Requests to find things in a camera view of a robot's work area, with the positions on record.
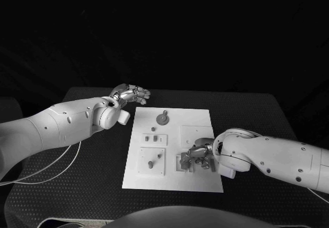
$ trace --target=black background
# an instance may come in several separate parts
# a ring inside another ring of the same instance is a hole
[[[138,2],[0,10],[0,96],[16,98],[23,116],[59,103],[72,86],[270,93],[299,140],[329,148],[326,5]]]

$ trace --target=dark table surface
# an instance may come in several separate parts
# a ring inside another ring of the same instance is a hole
[[[208,109],[213,134],[244,128],[263,135],[296,140],[284,113],[270,94],[151,90],[146,107]],[[73,87],[65,101],[107,96],[111,88]],[[49,217],[112,220],[159,206],[199,206],[222,209],[274,225],[329,226],[329,204],[310,191],[273,179],[251,166],[235,179],[222,177],[225,193],[123,189],[124,167],[137,103],[124,110],[131,117],[82,141],[81,152],[66,172],[39,185],[16,184],[6,201],[10,228],[33,228]],[[53,177],[68,166],[78,144],[58,163],[27,181]],[[30,157],[22,177],[43,168],[65,148]]]

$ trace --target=white cable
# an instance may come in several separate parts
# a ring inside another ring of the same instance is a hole
[[[0,186],[7,185],[7,184],[13,184],[13,183],[16,183],[17,181],[24,180],[26,178],[29,178],[29,177],[35,176],[37,173],[40,173],[45,169],[47,169],[47,168],[56,163],[56,161],[62,158],[62,156],[63,156],[65,153],[68,152],[69,148],[71,148],[71,146],[66,148],[65,152],[63,152],[62,155],[58,157],[58,159],[56,159],[56,160],[55,160],[55,161],[53,161],[42,170],[39,170],[39,171],[35,172],[33,174],[27,175],[26,177],[22,177],[22,178],[17,179],[17,180],[0,182]]]
[[[42,181],[42,182],[36,182],[36,183],[27,183],[27,182],[16,182],[16,183],[17,184],[42,184],[42,183],[50,181],[52,179],[55,179],[68,170],[68,168],[71,167],[71,165],[72,165],[72,163],[75,161],[75,158],[78,156],[79,150],[81,150],[81,143],[79,143],[79,148],[78,148],[78,151],[76,151],[76,154],[75,154],[72,162],[69,163],[68,167],[62,170],[62,172],[58,175],[55,175],[50,179],[47,179],[47,180]]]
[[[326,203],[329,203],[309,188],[307,188],[307,190],[326,202]]]

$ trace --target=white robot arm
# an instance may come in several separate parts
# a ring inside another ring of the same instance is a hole
[[[0,180],[10,168],[29,156],[52,148],[76,144],[118,122],[125,125],[127,102],[146,104],[149,90],[118,85],[110,96],[52,105],[29,118],[0,123]]]
[[[186,168],[192,158],[209,155],[219,162],[219,174],[234,178],[254,164],[270,177],[329,193],[329,151],[301,142],[261,136],[242,129],[226,130],[215,139],[199,139],[180,160]]]

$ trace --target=robotic hand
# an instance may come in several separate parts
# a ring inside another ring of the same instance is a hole
[[[146,104],[149,90],[118,85],[110,96],[52,105],[29,118],[0,123],[0,180],[10,168],[30,155],[76,144],[118,122],[125,125],[127,102]]]
[[[222,176],[234,178],[235,171],[248,171],[254,164],[264,175],[329,193],[326,149],[242,129],[229,129],[215,139],[195,141],[195,146],[182,153],[182,169],[189,169],[192,161],[209,169],[212,157],[219,163]]]

